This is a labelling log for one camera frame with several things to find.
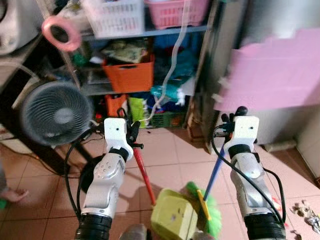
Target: pink tape roll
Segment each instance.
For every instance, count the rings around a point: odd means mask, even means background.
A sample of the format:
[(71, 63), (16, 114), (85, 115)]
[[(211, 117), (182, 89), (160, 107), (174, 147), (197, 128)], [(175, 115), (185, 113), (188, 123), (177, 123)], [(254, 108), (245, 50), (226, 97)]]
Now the pink tape roll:
[[(57, 40), (51, 32), (52, 26), (62, 28), (68, 35), (68, 41), (61, 42)], [(73, 23), (70, 20), (59, 16), (50, 16), (43, 22), (42, 34), (56, 48), (65, 52), (75, 51), (80, 47), (82, 42), (81, 35)]]

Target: yellow-green container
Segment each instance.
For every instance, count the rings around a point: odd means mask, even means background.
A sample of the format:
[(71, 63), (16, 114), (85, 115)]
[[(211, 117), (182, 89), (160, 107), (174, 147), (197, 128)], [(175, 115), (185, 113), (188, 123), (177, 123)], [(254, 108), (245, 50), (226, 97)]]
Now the yellow-green container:
[(198, 215), (182, 194), (163, 189), (151, 215), (152, 229), (164, 240), (189, 240), (196, 231)]

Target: electric fan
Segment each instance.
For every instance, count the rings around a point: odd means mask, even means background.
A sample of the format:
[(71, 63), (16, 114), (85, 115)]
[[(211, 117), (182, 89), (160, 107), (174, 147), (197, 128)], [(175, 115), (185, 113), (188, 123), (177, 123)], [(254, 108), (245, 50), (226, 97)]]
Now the electric fan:
[(63, 145), (89, 128), (93, 110), (87, 97), (71, 83), (50, 82), (34, 89), (21, 106), (25, 133), (42, 145)]

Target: green basket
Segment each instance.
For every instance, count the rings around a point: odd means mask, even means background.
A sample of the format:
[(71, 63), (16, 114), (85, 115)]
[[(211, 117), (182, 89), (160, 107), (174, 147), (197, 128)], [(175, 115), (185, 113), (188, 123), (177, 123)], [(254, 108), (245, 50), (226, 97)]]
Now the green basket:
[(186, 112), (156, 113), (150, 123), (154, 128), (176, 128), (184, 124)]

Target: white appliance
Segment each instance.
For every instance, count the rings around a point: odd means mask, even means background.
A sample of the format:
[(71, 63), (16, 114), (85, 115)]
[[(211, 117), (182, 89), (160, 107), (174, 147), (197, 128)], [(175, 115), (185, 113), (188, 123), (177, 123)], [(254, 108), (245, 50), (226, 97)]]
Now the white appliance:
[(0, 0), (0, 56), (34, 39), (43, 20), (36, 0)]

